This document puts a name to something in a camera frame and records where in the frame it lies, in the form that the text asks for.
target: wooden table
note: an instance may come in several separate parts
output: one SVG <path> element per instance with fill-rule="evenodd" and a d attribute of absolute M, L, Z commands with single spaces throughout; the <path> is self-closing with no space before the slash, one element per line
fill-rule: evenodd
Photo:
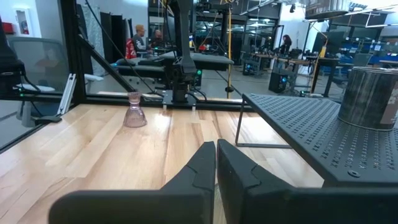
<path fill-rule="evenodd" d="M 275 55 L 263 55 L 263 54 L 251 54 L 252 56 L 260 57 L 260 58 L 269 58 L 269 59 L 276 59 L 280 62 L 289 62 L 296 65 L 309 65 L 311 62 L 308 60 L 301 60 L 301 59 L 287 59 L 287 58 L 280 58 Z"/>
<path fill-rule="evenodd" d="M 125 106 L 78 105 L 0 154 L 0 223 L 46 223 L 51 204 L 81 189 L 159 189 L 204 141 L 234 142 L 239 113 L 143 108 L 148 125 L 123 126 Z M 257 114 L 244 113 L 242 142 L 285 144 Z M 321 187 L 291 149 L 242 151 L 281 179 Z M 220 193 L 215 223 L 225 223 Z"/>

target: table leg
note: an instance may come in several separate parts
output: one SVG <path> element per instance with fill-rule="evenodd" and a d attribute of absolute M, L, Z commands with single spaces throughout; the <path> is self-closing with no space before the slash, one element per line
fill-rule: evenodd
<path fill-rule="evenodd" d="M 328 77 L 328 83 L 326 84 L 325 92 L 323 94 L 323 97 L 329 97 L 329 90 L 331 86 L 331 81 L 333 80 L 333 77 L 335 76 L 335 71 L 336 71 L 336 65 L 334 64 L 331 67 L 330 74 Z"/>
<path fill-rule="evenodd" d="M 241 107 L 241 112 L 239 114 L 239 121 L 238 121 L 238 128 L 236 130 L 236 135 L 235 135 L 235 145 L 238 147 L 264 147 L 264 148 L 275 148 L 275 149 L 291 149 L 292 147 L 290 145 L 286 144 L 255 144 L 255 143 L 238 143 L 239 141 L 239 132 L 241 130 L 241 124 L 242 124 L 242 117 L 243 117 L 243 108 L 244 108 L 244 100 L 242 100 L 242 107 Z"/>
<path fill-rule="evenodd" d="M 311 93 L 313 93 L 315 91 L 315 85 L 317 84 L 320 68 L 321 68 L 321 65 L 318 62 L 317 66 L 315 67 L 315 73 L 313 75 L 313 80 L 312 80 L 312 85 L 311 85 Z"/>

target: perforated metal platform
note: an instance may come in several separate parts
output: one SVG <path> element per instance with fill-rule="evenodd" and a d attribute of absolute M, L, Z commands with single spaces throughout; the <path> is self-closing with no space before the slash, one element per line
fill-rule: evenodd
<path fill-rule="evenodd" d="M 372 131 L 340 121 L 326 99 L 243 94 L 325 180 L 326 186 L 398 186 L 398 129 Z"/>

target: black metal frame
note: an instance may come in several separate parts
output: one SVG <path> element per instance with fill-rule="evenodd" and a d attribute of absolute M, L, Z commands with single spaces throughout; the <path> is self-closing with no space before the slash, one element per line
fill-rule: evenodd
<path fill-rule="evenodd" d="M 246 106 L 246 102 L 242 99 L 241 104 L 241 112 L 239 114 L 238 128 L 236 129 L 235 135 L 235 145 L 238 147 L 261 147 L 261 148 L 274 148 L 274 149 L 292 149 L 292 146 L 288 144 L 258 144 L 258 143 L 238 143 L 239 141 L 239 132 L 241 130 L 243 110 Z"/>

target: glass vase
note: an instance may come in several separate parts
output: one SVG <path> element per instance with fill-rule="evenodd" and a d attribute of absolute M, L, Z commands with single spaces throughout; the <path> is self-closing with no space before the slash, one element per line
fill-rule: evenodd
<path fill-rule="evenodd" d="M 130 107 L 126 111 L 123 125 L 129 128 L 138 128 L 145 126 L 147 120 L 139 102 L 141 100 L 141 93 L 132 92 L 127 94 L 129 97 Z"/>

